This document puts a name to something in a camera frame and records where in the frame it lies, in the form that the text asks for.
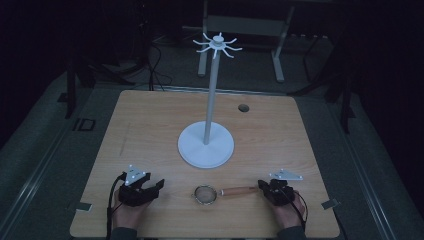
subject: small strainer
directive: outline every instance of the small strainer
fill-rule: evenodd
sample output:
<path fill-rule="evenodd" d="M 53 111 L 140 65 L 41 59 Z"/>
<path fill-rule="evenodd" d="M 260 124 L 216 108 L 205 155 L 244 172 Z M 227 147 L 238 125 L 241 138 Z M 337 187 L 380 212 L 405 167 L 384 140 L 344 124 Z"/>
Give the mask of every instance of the small strainer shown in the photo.
<path fill-rule="evenodd" d="M 236 188 L 226 188 L 219 190 L 220 196 L 236 195 L 243 193 L 251 193 L 258 191 L 257 187 L 236 187 Z M 215 202 L 218 193 L 215 188 L 210 185 L 200 185 L 198 186 L 192 195 L 198 203 L 202 205 L 210 205 Z"/>

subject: wooden handle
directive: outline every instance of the wooden handle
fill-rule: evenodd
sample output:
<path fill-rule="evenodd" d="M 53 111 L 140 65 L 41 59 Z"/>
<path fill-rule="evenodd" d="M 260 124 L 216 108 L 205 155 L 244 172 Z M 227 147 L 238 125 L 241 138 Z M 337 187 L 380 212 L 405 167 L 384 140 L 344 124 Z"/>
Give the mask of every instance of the wooden handle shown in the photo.
<path fill-rule="evenodd" d="M 257 191 L 258 191 L 257 187 L 236 187 L 236 188 L 221 189 L 219 191 L 219 194 L 221 196 L 228 196 L 228 195 L 237 195 L 237 194 L 243 194 L 243 193 L 252 193 Z"/>

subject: wooden tabletop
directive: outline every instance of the wooden tabletop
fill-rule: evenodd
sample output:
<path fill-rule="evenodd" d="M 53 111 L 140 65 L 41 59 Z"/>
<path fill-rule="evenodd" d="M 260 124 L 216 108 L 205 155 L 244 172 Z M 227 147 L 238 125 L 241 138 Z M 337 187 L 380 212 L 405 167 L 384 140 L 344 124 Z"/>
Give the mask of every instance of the wooden tabletop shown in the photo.
<path fill-rule="evenodd" d="M 250 110 L 239 111 L 240 104 Z M 188 125 L 205 120 L 206 106 L 207 93 L 123 91 L 81 199 L 93 207 L 75 214 L 72 236 L 106 236 L 110 188 L 129 164 L 151 172 L 144 187 L 165 179 L 145 214 L 140 237 L 273 238 L 279 229 L 260 192 L 218 197 L 208 206 L 198 204 L 192 193 L 202 184 L 216 189 L 255 186 L 258 179 L 269 182 L 268 174 L 281 168 L 303 176 L 289 185 L 308 205 L 306 235 L 339 235 L 333 211 L 321 206 L 327 191 L 293 98 L 217 94 L 213 121 L 231 132 L 235 147 L 227 163 L 208 170 L 187 164 L 177 147 Z"/>

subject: round white base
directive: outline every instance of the round white base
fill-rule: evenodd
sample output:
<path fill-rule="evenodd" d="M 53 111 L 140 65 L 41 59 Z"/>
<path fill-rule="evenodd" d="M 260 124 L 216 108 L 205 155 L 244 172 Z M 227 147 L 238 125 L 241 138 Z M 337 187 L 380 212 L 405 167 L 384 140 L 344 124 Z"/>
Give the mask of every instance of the round white base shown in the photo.
<path fill-rule="evenodd" d="M 226 163 L 234 151 L 231 133 L 218 123 L 211 123 L 209 144 L 203 143 L 206 122 L 186 127 L 178 139 L 178 150 L 183 159 L 198 168 L 215 168 Z"/>

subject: human hand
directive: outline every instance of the human hand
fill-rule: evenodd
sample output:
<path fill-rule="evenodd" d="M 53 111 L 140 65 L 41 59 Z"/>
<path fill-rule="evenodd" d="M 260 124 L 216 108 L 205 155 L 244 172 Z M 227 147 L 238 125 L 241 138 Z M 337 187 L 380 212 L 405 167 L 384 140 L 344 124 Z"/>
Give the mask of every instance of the human hand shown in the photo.
<path fill-rule="evenodd" d="M 294 196 L 295 198 L 293 204 L 296 206 L 303 217 L 303 214 L 305 213 L 305 206 L 303 206 L 300 202 L 299 192 L 295 191 Z M 281 229 L 302 226 L 302 220 L 290 203 L 284 206 L 274 206 L 271 203 L 269 203 L 269 205 L 271 206 L 277 220 L 277 224 Z"/>
<path fill-rule="evenodd" d="M 137 231 L 138 227 L 141 225 L 143 212 L 151 202 L 147 202 L 136 207 L 130 207 L 119 201 L 119 189 L 115 191 L 114 195 L 115 204 L 113 206 L 113 228 L 125 227 L 132 228 Z"/>

